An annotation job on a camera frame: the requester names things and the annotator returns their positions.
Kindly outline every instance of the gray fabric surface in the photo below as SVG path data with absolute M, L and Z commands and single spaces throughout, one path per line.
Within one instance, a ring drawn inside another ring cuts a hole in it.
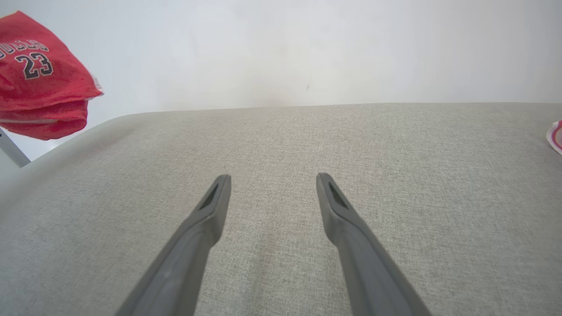
M 0 189 L 0 314 L 110 315 L 222 173 L 197 315 L 349 315 L 330 173 L 435 315 L 559 315 L 561 105 L 391 104 L 125 116 Z

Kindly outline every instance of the red and white fabric edge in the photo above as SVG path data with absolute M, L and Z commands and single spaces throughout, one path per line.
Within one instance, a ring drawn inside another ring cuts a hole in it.
M 554 122 L 546 133 L 546 140 L 554 150 L 562 155 L 562 121 Z

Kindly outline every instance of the folded red jersey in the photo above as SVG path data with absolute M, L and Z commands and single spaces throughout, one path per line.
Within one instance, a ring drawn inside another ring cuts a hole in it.
M 0 126 L 43 140 L 83 129 L 88 100 L 102 95 L 51 31 L 18 11 L 0 19 Z

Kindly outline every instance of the white backdrop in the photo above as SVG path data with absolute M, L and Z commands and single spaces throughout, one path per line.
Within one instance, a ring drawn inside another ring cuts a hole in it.
M 104 87 L 86 128 L 149 111 L 562 102 L 559 0 L 3 0 L 0 15 L 16 10 Z M 34 160 L 73 136 L 11 137 Z

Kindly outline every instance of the jersey number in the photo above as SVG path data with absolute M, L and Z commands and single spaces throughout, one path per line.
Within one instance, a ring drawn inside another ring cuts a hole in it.
M 41 53 L 31 53 L 29 56 L 19 55 L 16 56 L 16 60 L 18 62 L 25 62 L 25 80 L 39 78 L 39 73 L 43 76 L 49 76 L 53 73 L 53 65 L 51 65 L 49 59 Z M 33 69 L 35 61 L 40 61 L 42 66 L 38 69 Z

